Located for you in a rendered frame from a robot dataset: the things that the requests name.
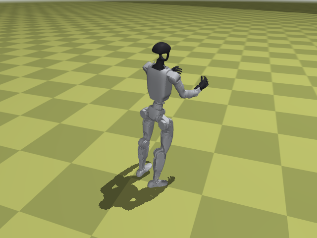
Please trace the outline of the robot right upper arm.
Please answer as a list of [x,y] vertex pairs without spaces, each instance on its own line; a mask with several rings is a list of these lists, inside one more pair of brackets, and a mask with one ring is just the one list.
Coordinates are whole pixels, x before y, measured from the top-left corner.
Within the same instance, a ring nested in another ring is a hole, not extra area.
[[180,74],[175,71],[169,71],[166,76],[168,81],[172,83],[174,87],[176,88],[177,92],[179,93],[179,96],[184,99],[187,98],[185,96],[186,90],[184,90],[184,85],[181,81]]

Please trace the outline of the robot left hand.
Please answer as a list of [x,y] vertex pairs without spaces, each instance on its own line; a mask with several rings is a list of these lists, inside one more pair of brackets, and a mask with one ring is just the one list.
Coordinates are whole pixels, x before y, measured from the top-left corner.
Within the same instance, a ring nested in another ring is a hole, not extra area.
[[[181,74],[180,72],[182,72],[182,71],[180,71],[180,70],[182,70],[181,68],[179,68],[178,66],[175,66],[175,67],[173,67],[173,68],[171,68],[173,71],[177,71],[177,73],[179,73],[179,74]],[[180,70],[179,70],[180,69]],[[180,72],[178,72],[178,71],[180,71]]]

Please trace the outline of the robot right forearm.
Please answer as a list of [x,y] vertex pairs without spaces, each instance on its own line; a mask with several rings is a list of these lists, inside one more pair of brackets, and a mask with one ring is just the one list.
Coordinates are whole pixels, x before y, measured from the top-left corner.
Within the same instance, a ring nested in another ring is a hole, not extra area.
[[193,89],[193,90],[186,90],[185,92],[185,96],[190,99],[192,97],[196,97],[198,96],[198,94],[201,92],[200,88],[198,87],[197,89]]

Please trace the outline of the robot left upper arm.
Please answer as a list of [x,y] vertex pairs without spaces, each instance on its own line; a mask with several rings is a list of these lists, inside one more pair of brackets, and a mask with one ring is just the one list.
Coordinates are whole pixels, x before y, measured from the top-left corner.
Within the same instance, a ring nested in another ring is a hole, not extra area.
[[147,68],[148,68],[148,66],[150,65],[150,64],[152,64],[150,61],[149,62],[147,62],[144,66],[143,66],[143,70],[147,73]]

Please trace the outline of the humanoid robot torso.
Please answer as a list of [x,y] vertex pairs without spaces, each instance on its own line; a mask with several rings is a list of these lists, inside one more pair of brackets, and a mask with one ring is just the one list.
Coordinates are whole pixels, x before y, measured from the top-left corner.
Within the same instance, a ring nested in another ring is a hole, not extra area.
[[164,70],[156,70],[152,65],[156,64],[153,61],[147,68],[147,88],[149,96],[154,100],[153,104],[148,107],[147,116],[156,122],[159,122],[159,117],[165,114],[165,109],[162,108],[165,101],[169,99],[172,90],[172,83],[167,79],[167,73],[173,71],[168,66],[164,66]]

